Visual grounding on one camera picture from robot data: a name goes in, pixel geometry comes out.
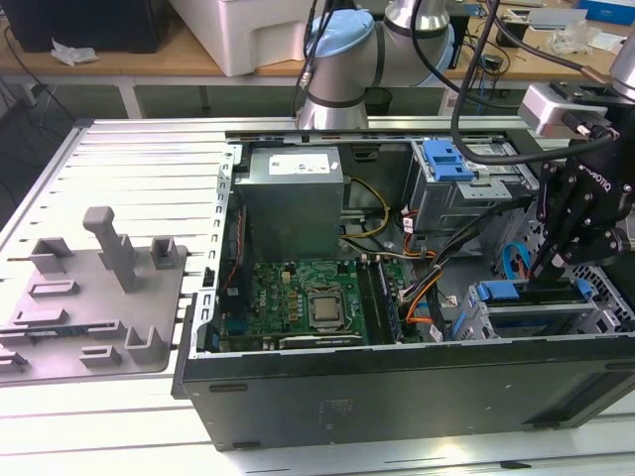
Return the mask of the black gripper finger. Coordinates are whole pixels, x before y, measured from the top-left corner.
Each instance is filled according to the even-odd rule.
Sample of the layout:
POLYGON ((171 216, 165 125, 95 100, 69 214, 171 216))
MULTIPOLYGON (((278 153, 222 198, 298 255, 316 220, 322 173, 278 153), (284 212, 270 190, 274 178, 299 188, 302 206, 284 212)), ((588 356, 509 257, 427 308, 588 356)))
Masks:
POLYGON ((543 281, 557 281, 566 268, 611 262, 631 250, 615 221, 594 224, 586 213, 543 213, 543 281))
POLYGON ((575 186, 576 175, 567 173, 564 165, 543 163, 536 209, 543 243, 532 264, 532 279, 558 279, 563 273, 560 254, 572 238, 570 198, 575 186))

